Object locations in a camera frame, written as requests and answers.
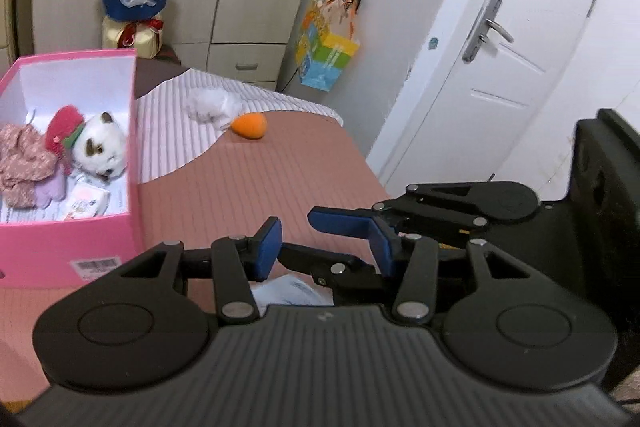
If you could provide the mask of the blue wet wipes pack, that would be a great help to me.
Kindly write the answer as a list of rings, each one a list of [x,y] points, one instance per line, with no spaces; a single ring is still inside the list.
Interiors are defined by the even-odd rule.
[[[250,289],[260,315],[264,315],[269,306],[329,307],[333,305],[331,296],[319,293],[291,274],[253,284]]]

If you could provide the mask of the orange egg-shaped sponge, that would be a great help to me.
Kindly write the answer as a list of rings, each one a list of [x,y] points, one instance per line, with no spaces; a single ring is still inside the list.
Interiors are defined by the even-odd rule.
[[[268,129],[268,121],[262,113],[246,113],[235,118],[231,123],[231,130],[241,138],[247,140],[262,139]]]

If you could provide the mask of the pink floral cloth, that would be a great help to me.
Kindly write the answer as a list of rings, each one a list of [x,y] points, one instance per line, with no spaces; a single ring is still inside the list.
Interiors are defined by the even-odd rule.
[[[1,196],[11,208],[34,208],[35,185],[50,178],[58,158],[31,124],[1,125]]]

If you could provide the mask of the white tissue pack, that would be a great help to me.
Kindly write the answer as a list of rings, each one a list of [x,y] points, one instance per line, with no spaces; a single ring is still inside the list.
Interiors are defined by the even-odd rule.
[[[104,215],[110,192],[88,183],[77,183],[66,199],[65,220],[91,219]]]

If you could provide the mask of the pink striped tablecloth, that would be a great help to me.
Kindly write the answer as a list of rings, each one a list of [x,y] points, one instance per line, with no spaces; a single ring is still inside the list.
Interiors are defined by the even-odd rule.
[[[185,67],[138,60],[136,98]],[[177,171],[139,185],[144,248],[180,239],[209,246],[231,234],[253,234],[269,216],[283,223],[285,242],[341,251],[371,261],[367,243],[314,231],[314,206],[370,208],[388,199],[352,138],[336,120],[300,112],[266,114],[264,139],[226,132]],[[39,315],[79,286],[1,288],[1,403],[17,411],[48,387],[32,347]]]

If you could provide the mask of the white door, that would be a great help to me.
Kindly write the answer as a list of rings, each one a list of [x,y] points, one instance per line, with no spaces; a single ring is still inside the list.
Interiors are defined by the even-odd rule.
[[[514,41],[488,34],[470,64],[462,54],[489,0],[474,1],[447,78],[431,90],[382,173],[388,194],[412,182],[486,181],[500,169],[572,57],[593,0],[502,0],[496,21]]]

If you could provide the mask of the white brown plush dog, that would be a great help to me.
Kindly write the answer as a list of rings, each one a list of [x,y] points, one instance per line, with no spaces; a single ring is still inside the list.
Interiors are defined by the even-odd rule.
[[[72,148],[73,161],[83,172],[108,183],[125,171],[126,145],[122,128],[103,112],[85,123]]]

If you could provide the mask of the purple plush toy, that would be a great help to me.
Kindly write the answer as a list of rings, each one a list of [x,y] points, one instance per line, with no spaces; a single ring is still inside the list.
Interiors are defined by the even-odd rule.
[[[66,197],[66,176],[61,164],[56,165],[49,178],[35,183],[35,205],[46,209],[51,202],[62,202]]]

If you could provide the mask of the colourful paper gift bag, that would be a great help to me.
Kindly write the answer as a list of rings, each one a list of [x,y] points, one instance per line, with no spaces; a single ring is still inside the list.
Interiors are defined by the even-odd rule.
[[[361,0],[312,0],[300,24],[295,49],[299,82],[329,92],[360,48]]]

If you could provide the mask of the pink fluffy plush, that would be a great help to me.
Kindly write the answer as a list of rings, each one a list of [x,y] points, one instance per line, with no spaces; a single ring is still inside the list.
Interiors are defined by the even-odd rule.
[[[69,176],[73,170],[72,148],[85,127],[85,118],[73,105],[61,107],[52,117],[46,134],[44,146],[50,150]]]

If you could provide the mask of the cream round gift box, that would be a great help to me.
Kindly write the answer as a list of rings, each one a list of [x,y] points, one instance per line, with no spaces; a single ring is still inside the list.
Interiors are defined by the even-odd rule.
[[[164,21],[157,17],[137,22],[119,22],[104,17],[102,23],[103,49],[134,50],[138,57],[154,58],[163,44]]]

